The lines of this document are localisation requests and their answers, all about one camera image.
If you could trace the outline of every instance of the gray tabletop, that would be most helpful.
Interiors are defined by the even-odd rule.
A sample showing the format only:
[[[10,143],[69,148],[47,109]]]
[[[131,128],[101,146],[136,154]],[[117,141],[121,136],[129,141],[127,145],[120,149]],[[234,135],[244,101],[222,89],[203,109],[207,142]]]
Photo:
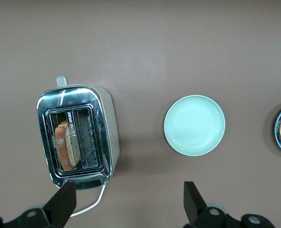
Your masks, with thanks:
[[[235,219],[281,228],[281,1],[0,1],[0,216],[45,203],[50,180],[36,105],[65,75],[108,90],[121,154],[101,203],[66,227],[183,227],[184,181]],[[187,95],[222,108],[210,153],[187,157],[163,133]],[[77,209],[100,189],[79,191]]]

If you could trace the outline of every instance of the plate rim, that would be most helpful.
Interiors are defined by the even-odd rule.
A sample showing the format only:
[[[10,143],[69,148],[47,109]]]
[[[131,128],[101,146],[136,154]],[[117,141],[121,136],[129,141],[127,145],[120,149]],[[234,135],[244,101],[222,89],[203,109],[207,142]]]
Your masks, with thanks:
[[[176,148],[174,148],[174,147],[170,144],[169,139],[167,138],[166,130],[165,130],[165,129],[166,129],[166,120],[167,120],[167,117],[168,117],[168,115],[169,115],[170,110],[173,109],[173,107],[174,107],[177,103],[181,102],[181,101],[184,100],[184,99],[190,98],[190,97],[200,97],[200,98],[204,98],[204,99],[209,100],[210,102],[214,103],[214,104],[217,106],[217,108],[220,110],[220,113],[221,113],[220,117],[221,117],[222,122],[224,123],[224,124],[222,124],[222,125],[224,126],[224,129],[223,129],[222,133],[220,134],[220,139],[219,139],[218,142],[215,144],[215,146],[214,146],[212,149],[210,149],[210,150],[208,150],[208,151],[206,151],[206,152],[204,152],[204,153],[196,154],[196,155],[194,155],[194,154],[186,154],[186,153],[180,152],[180,151],[178,151]],[[213,99],[211,99],[210,97],[204,96],[204,95],[188,95],[188,96],[185,96],[185,97],[182,97],[182,98],[178,99],[178,100],[168,109],[167,114],[166,114],[165,119],[164,119],[164,135],[165,135],[165,137],[166,137],[166,140],[167,140],[168,144],[171,146],[172,149],[174,149],[174,150],[177,151],[178,153],[183,154],[183,155],[186,155],[186,156],[192,156],[192,157],[196,157],[196,156],[201,156],[201,155],[207,154],[207,153],[211,152],[215,147],[217,147],[217,145],[221,142],[221,140],[222,140],[222,138],[223,138],[223,136],[224,136],[224,134],[225,134],[225,129],[226,129],[226,119],[225,119],[225,115],[224,115],[224,112],[223,112],[222,108],[221,108],[220,105],[219,105],[217,102],[215,102]]]
[[[274,138],[275,138],[275,141],[277,142],[277,145],[279,146],[279,148],[281,149],[281,143],[278,139],[278,125],[279,125],[279,121],[280,121],[280,118],[281,118],[281,111],[275,121],[275,124],[274,124]]]

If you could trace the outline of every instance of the toaster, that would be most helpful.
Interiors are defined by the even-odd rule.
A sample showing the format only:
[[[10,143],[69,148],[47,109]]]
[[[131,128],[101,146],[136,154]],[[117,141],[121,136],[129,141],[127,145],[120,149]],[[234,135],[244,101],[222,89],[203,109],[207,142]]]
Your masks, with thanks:
[[[68,85],[57,78],[37,104],[39,127],[52,182],[61,188],[67,181],[77,190],[105,185],[112,177],[120,153],[117,125],[110,94],[98,87]],[[57,153],[55,130],[67,121],[70,137],[78,142],[80,161],[65,170]]]

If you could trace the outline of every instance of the screw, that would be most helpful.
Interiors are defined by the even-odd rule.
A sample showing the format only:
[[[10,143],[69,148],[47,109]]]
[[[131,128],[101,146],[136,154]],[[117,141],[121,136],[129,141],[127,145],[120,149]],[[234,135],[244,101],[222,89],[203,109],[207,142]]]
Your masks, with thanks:
[[[36,215],[36,211],[31,211],[27,214],[27,217],[30,218],[30,217],[33,217]]]
[[[220,214],[220,212],[214,208],[210,209],[209,212],[210,212],[210,214],[215,215],[215,216],[218,216]]]
[[[248,220],[249,220],[251,223],[253,223],[253,224],[260,224],[260,223],[261,223],[260,220],[259,220],[257,217],[255,217],[255,216],[250,216],[250,217],[248,218]]]

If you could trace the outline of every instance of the white cable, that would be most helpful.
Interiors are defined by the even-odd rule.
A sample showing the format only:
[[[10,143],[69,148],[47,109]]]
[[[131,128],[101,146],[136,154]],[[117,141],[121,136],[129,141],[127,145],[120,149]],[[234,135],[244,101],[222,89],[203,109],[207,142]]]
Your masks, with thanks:
[[[73,216],[76,216],[76,215],[80,215],[80,214],[82,214],[82,213],[84,213],[84,212],[86,212],[86,211],[92,209],[93,207],[95,207],[95,206],[101,201],[102,196],[103,196],[103,191],[104,191],[104,188],[105,188],[105,187],[106,187],[106,185],[103,185],[101,194],[99,195],[98,200],[96,201],[96,203],[94,203],[93,205],[91,205],[91,206],[89,206],[89,207],[87,207],[87,208],[85,208],[85,209],[83,209],[83,210],[81,210],[81,211],[78,211],[78,212],[72,214],[70,217],[73,217]]]

